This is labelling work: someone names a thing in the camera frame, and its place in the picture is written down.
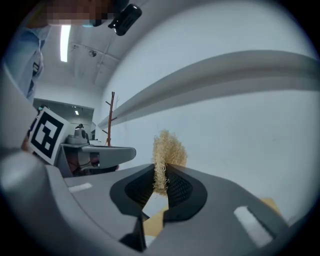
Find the ceiling light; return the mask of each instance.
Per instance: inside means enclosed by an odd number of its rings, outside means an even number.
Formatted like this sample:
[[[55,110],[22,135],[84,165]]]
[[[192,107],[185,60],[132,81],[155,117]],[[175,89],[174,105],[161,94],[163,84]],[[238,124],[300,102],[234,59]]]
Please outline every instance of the ceiling light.
[[[60,59],[62,62],[68,62],[68,44],[71,25],[61,26],[60,37]]]

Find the ceiling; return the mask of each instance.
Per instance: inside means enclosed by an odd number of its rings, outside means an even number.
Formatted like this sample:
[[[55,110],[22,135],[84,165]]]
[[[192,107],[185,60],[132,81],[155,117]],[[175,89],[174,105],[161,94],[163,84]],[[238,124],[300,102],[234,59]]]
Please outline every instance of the ceiling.
[[[34,99],[33,106],[37,109],[42,104],[45,104],[50,108],[51,111],[56,113],[58,116],[68,119],[69,117],[76,117],[75,110],[78,111],[80,118],[82,119],[89,119],[92,120],[94,110],[90,108],[85,108],[81,106],[73,106],[48,100],[42,100],[42,99]]]
[[[102,89],[108,83],[121,59],[140,38],[171,15],[193,4],[209,0],[131,0],[142,9],[142,16],[124,36],[108,28],[111,22],[98,27],[72,26],[68,46],[68,62],[60,61],[60,26],[53,26],[42,49],[44,72],[68,72],[76,79]]]

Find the white sticker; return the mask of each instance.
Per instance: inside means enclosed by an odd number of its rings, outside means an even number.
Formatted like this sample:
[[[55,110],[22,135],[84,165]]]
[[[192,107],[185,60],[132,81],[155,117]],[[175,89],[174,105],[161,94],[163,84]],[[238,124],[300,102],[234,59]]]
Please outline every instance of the white sticker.
[[[261,248],[272,241],[271,235],[246,206],[238,207],[233,213],[257,247]]]
[[[82,191],[82,190],[87,190],[87,189],[90,189],[92,187],[93,186],[90,183],[84,183],[84,184],[81,184],[81,185],[69,187],[69,191],[71,193],[74,193],[74,192],[79,192],[79,191]]]

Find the dried grass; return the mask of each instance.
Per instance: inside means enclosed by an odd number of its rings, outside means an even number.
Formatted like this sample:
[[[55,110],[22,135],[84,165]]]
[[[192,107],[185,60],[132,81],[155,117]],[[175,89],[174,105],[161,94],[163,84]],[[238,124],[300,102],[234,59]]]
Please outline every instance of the dried grass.
[[[159,136],[154,137],[152,162],[154,164],[153,191],[167,196],[166,178],[167,164],[185,167],[187,163],[187,152],[176,134],[162,130]]]

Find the person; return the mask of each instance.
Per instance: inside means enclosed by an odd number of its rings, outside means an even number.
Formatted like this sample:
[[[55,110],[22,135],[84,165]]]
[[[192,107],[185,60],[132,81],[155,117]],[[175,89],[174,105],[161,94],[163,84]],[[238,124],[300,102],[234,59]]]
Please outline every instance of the person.
[[[2,59],[16,86],[31,104],[37,80],[44,70],[42,48],[50,27],[98,26],[103,18],[120,12],[128,2],[129,0],[46,0],[39,4],[26,26],[17,31]]]

